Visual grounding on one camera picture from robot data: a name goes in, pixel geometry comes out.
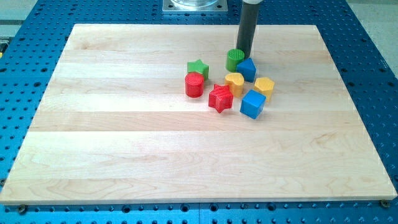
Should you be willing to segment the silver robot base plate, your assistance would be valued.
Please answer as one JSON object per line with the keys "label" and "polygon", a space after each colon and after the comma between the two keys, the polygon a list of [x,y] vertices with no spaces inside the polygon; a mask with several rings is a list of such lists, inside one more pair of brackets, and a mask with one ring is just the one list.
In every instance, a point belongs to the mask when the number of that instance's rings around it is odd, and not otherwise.
{"label": "silver robot base plate", "polygon": [[163,0],[164,12],[226,12],[227,0]]}

